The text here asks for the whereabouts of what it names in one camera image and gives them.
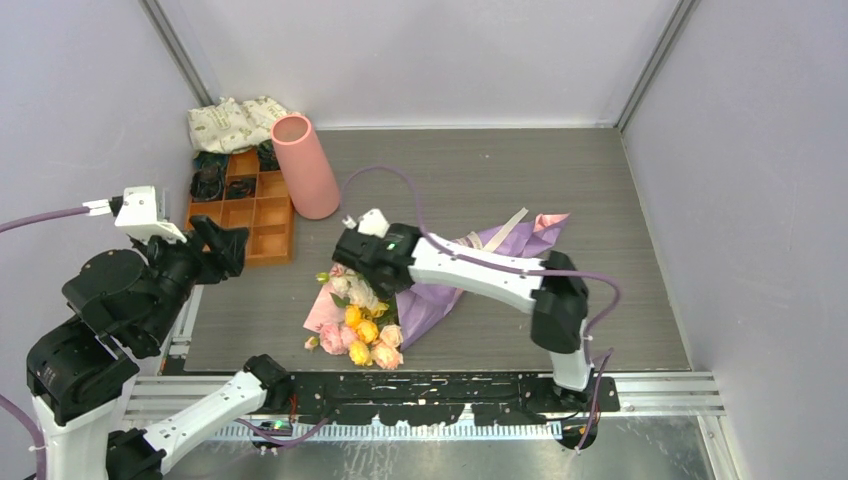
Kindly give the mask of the purple and pink wrapping paper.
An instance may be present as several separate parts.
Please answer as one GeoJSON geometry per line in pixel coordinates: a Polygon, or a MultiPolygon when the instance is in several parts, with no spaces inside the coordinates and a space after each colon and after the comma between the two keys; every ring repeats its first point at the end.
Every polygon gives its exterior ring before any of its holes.
{"type": "Polygon", "coordinates": [[[476,250],[438,237],[437,243],[453,253],[449,256],[421,238],[414,255],[414,284],[394,296],[404,333],[401,350],[445,318],[464,292],[530,314],[535,305],[531,292],[540,288],[542,278],[523,278],[521,273],[541,268],[538,256],[553,247],[568,218],[567,214],[540,214],[533,221],[524,219],[529,227],[527,242],[513,255],[476,250]]]}

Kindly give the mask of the artificial flower bunch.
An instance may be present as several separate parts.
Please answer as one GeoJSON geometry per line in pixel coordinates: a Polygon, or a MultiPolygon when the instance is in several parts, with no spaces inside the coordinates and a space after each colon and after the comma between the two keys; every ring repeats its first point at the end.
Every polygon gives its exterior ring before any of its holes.
{"type": "Polygon", "coordinates": [[[339,264],[316,274],[320,291],[303,328],[304,349],[346,356],[358,367],[395,370],[404,364],[404,333],[394,300],[380,299],[364,276],[339,264]]]}

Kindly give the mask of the cream printed ribbon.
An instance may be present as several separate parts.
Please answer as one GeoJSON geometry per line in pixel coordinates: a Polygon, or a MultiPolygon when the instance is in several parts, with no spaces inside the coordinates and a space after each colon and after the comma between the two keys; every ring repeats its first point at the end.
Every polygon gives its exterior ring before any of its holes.
{"type": "Polygon", "coordinates": [[[472,231],[454,240],[454,243],[486,252],[503,255],[516,254],[527,242],[529,227],[524,221],[527,214],[528,210],[521,208],[504,224],[480,233],[472,231]]]}

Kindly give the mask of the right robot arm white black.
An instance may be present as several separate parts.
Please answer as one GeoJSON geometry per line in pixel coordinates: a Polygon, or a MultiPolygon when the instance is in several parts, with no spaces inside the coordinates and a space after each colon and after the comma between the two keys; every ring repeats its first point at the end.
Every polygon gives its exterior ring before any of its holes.
{"type": "Polygon", "coordinates": [[[592,400],[593,368],[583,337],[589,290],[568,255],[552,251],[544,259],[510,257],[393,223],[382,235],[346,229],[332,259],[363,275],[380,298],[417,284],[447,286],[530,315],[530,338],[550,355],[558,403],[577,411],[592,400]]]}

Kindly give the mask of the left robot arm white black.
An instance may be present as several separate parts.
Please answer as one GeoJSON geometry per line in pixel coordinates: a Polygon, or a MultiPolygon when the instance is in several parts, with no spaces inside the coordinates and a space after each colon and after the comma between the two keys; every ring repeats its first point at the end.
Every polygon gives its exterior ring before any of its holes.
{"type": "Polygon", "coordinates": [[[30,349],[27,385],[40,434],[40,479],[160,479],[226,424],[285,409],[287,371],[266,354],[249,358],[223,386],[166,420],[128,430],[111,418],[139,361],[160,354],[198,285],[239,276],[249,231],[205,215],[168,241],[163,233],[88,260],[62,289],[72,317],[30,349]]]}

